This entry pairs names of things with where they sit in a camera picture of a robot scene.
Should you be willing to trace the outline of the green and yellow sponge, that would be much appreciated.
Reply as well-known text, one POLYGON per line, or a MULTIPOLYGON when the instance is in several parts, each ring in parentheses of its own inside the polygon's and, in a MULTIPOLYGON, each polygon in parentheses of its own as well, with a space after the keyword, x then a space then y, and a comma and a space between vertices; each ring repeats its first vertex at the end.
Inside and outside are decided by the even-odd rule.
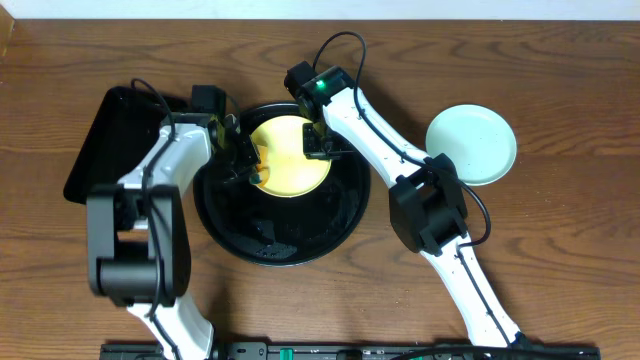
POLYGON ((255 165, 252 171, 249 182, 252 185, 264 185, 269 178, 269 166, 268 166, 268 148, 262 145, 256 145, 256 151, 259 158, 258 163, 255 165))

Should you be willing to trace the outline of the yellow plate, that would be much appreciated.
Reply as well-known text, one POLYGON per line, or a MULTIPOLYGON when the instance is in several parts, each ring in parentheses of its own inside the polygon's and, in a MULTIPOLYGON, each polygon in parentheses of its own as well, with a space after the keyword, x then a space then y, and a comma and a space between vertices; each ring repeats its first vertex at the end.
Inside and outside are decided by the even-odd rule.
POLYGON ((282 198, 305 195, 318 187, 331 168, 330 160, 307 159, 302 149, 302 126, 311 123, 300 116, 284 115, 263 122, 251 134, 255 145, 268 148, 269 178, 254 185, 282 198))

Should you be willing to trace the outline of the light blue plate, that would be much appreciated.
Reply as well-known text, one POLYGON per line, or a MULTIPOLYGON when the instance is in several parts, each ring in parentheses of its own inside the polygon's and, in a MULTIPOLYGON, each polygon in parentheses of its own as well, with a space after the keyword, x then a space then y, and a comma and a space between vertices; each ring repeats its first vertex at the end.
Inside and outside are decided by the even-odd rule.
POLYGON ((431 157, 445 154, 459 178, 484 186, 504 177, 517 156, 515 133, 497 112, 474 104, 456 105, 430 123, 425 146, 431 157))

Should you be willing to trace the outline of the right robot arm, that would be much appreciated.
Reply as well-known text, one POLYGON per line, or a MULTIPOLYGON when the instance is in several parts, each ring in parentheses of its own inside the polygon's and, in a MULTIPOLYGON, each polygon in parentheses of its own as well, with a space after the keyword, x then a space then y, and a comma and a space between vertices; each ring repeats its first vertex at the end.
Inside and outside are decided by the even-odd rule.
POLYGON ((519 326, 502 307, 474 252, 464 197, 473 190, 445 155, 429 156, 400 135, 359 86, 334 66, 322 73, 306 61, 290 68, 284 86, 304 117, 348 142, 388 188, 390 222, 397 237, 435 269, 476 346, 523 344, 519 326))

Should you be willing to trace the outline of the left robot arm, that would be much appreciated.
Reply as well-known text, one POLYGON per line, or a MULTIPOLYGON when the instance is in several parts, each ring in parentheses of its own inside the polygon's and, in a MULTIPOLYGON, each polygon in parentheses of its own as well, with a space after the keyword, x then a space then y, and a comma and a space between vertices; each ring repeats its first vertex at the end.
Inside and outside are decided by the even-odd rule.
POLYGON ((191 253, 182 197, 216 155, 224 169, 246 175, 259 161, 250 140, 226 112, 226 93, 195 85, 187 112, 164 111, 158 138, 115 183, 88 192, 89 285, 143 321, 165 359, 211 359, 213 325, 188 292, 191 253))

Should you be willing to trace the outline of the black round tray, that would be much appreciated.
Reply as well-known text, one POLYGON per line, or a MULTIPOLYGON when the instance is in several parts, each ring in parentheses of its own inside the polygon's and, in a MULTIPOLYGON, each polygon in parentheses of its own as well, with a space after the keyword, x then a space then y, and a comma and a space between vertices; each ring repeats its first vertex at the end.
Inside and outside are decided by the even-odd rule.
POLYGON ((357 153, 333 162, 318 188, 294 198, 230 179, 220 162, 193 180, 197 213, 211 237, 243 260, 278 267, 313 261, 343 243, 365 212, 370 187, 369 165, 357 153))

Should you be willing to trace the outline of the black rectangular tray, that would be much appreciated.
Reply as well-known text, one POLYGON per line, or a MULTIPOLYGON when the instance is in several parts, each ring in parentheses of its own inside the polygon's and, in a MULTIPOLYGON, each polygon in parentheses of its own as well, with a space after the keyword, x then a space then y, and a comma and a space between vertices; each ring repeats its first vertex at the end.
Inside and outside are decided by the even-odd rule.
POLYGON ((64 198, 84 204, 96 194, 117 192, 118 181, 159 139, 165 117, 166 109, 153 94, 124 86, 109 89, 66 181, 64 198))

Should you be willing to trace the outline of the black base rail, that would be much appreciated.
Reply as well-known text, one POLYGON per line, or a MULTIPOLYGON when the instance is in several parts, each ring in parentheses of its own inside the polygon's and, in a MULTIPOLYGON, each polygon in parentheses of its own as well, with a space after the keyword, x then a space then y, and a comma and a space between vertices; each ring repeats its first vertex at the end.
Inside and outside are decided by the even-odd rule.
MULTIPOLYGON (((355 346, 355 345, 268 345, 261 342, 215 344, 211 359, 223 360, 384 360, 408 353, 438 350, 438 353, 417 356, 417 359, 537 359, 537 356, 497 355, 489 353, 451 353, 456 345, 419 346, 355 346)), ((161 360, 167 359, 160 344, 103 344, 99 360, 161 360)))

